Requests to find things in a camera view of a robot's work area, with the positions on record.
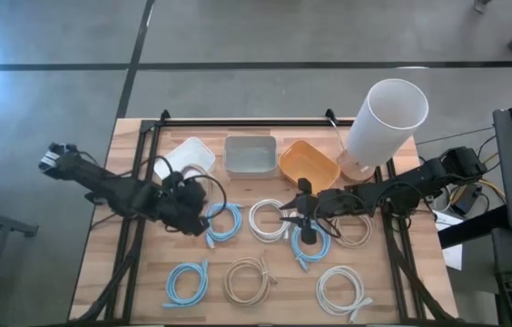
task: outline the concrete floor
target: concrete floor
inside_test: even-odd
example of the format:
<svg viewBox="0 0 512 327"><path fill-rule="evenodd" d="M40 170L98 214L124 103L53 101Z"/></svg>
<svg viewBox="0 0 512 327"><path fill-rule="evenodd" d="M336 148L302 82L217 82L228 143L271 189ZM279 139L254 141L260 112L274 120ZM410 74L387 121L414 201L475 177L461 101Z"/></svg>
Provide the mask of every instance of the concrete floor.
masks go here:
<svg viewBox="0 0 512 327"><path fill-rule="evenodd" d="M485 15L470 0L163 0L149 20L142 63L511 61L512 1ZM145 0L0 0L0 64L128 64ZM0 71L0 213L40 225L15 235L0 262L0 325L63 322L93 207L85 190L41 175L52 142L76 143L104 161L127 73ZM419 153L478 147L491 112L512 107L512 68L141 71L127 117L355 115L369 88L403 78L428 97ZM440 137L440 141L429 142ZM491 144L484 155L495 151ZM500 171L487 178L501 185ZM491 197L492 205L497 198ZM493 322L487 247L450 272L460 315Z"/></svg>

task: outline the coiled blue cable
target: coiled blue cable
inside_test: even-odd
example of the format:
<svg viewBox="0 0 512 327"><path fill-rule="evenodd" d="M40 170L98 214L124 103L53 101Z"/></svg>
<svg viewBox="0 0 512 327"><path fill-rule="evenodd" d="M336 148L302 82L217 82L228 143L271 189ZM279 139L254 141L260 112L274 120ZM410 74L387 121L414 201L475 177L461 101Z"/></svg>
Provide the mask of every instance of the coiled blue cable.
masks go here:
<svg viewBox="0 0 512 327"><path fill-rule="evenodd" d="M191 298L182 299L175 291L175 282L182 273L189 271L198 272L200 275L200 286L198 287L198 291ZM167 283L165 284L165 291L170 300L172 300L172 303L164 303L163 308L185 308L197 304L208 291L208 261L202 261L202 265L197 263L182 263L175 267L172 272L169 273Z"/></svg>
<svg viewBox="0 0 512 327"><path fill-rule="evenodd" d="M211 217L214 213L218 212L222 208L223 203L216 203L208 209L208 212L206 213L207 217ZM214 241L217 242L226 242L230 240L239 230L241 226L241 212L240 208L242 208L242 205L240 204L234 204L234 203L226 203L226 209L231 211L231 215L234 217L234 226L228 231L224 233L216 233L213 228L212 224L210 223L210 227L208 227L208 230L205 234L205 242L208 243L208 246L210 246L210 249L213 249Z"/></svg>
<svg viewBox="0 0 512 327"><path fill-rule="evenodd" d="M324 258L325 255L329 252L330 248L330 236L326 234L321 228L317 225L317 223L312 222L310 224L313 230L317 231L322 238L322 248L317 254L307 255L299 248L299 238L300 238L300 227L295 227L294 231L292 231L292 237L290 239L290 244L292 245L292 250L294 254L296 254L296 260L299 261L300 266L304 269L305 272L309 270L309 265L307 263L315 263L318 260Z"/></svg>

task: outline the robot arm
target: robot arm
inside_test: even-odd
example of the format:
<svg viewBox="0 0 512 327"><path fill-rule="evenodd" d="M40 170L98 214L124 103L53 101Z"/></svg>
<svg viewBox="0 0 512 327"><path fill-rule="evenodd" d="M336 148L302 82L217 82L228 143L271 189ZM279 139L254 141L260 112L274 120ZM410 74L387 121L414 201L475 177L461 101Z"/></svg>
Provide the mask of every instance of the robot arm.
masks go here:
<svg viewBox="0 0 512 327"><path fill-rule="evenodd" d="M458 147L449 149L440 157L427 160L420 167L387 181L349 185L343 190L323 190L316 197L310 193L309 181L300 179L299 189L302 193L297 194L294 200L281 208L295 208L300 217L281 219L303 228L302 240L305 243L315 243L314 232L304 231L310 226L310 220L327 220L342 215L373 216L376 208L383 204L397 216L409 216L418 207L419 201L426 196L440 195L441 189L451 183L474 183L486 171L487 167L479 161L474 150Z"/></svg>
<svg viewBox="0 0 512 327"><path fill-rule="evenodd" d="M76 181L91 190L84 197L94 204L107 202L122 217L141 216L184 234L200 235L209 227L201 216L205 191L195 180L171 173L162 185L122 177L81 157L75 145L50 144L39 163L40 170L54 179Z"/></svg>

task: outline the orange bowl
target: orange bowl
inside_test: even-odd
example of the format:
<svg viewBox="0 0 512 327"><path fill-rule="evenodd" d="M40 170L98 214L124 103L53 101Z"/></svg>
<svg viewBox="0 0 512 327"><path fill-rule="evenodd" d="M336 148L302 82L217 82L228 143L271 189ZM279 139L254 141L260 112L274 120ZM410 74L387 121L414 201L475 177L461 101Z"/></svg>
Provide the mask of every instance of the orange bowl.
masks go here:
<svg viewBox="0 0 512 327"><path fill-rule="evenodd" d="M293 183L297 183L302 177L308 179L314 194L330 188L340 174L337 163L302 140L293 143L281 155L279 167Z"/></svg>

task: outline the coiled beige cable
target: coiled beige cable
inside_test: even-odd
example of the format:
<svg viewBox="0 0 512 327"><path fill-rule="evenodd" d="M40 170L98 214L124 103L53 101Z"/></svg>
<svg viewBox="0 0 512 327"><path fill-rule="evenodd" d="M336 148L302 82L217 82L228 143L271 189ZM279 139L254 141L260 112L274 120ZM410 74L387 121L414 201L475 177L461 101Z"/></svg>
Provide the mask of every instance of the coiled beige cable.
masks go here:
<svg viewBox="0 0 512 327"><path fill-rule="evenodd" d="M234 274L243 268L254 269L258 271L262 276L260 289L256 295L246 300L236 296L236 294L234 294L233 290L231 289L231 280L233 279ZM268 268L266 267L266 262L264 261L264 255L262 255L259 260L256 258L246 257L241 258L240 260L237 260L230 265L226 275L223 278L223 290L226 294L226 298L228 298L228 301L241 306L252 306L260 304L262 301L264 301L264 299L266 299L270 290L271 283L276 284L278 282L274 277L270 276Z"/></svg>
<svg viewBox="0 0 512 327"><path fill-rule="evenodd" d="M205 169L203 169L203 167L201 167L201 166L199 166L199 165L197 165L195 163L190 163L190 164L186 165L185 167L183 167L183 169L182 169L183 177L185 178L185 175L187 173L189 173L189 172L192 172L192 171L198 172L197 174L206 174L206 175L212 176ZM209 181L209 180L207 180L205 183L202 183L202 186L203 186L204 191L205 191L205 198L206 199L209 199L210 195L212 195L212 185L213 185L213 182Z"/></svg>
<svg viewBox="0 0 512 327"><path fill-rule="evenodd" d="M371 239L371 235L373 235L373 229L374 229L373 220L371 218L369 218L369 216L367 216L366 214L361 214L361 215L358 215L357 217L359 217L359 219L361 219L361 221L365 223L365 225L367 226L367 231L365 232L365 235L363 235L363 237L361 237L361 239L358 241L352 241L351 239L345 237L344 233L341 232L340 238L336 238L335 241L337 241L337 243L339 243L340 245L342 245L346 248L350 248L350 249L359 248L359 247L365 245ZM335 218L333 220L333 224L334 224L335 228L337 228L339 231L341 231L340 218ZM333 233L336 233L335 228L332 228L332 227L330 228Z"/></svg>

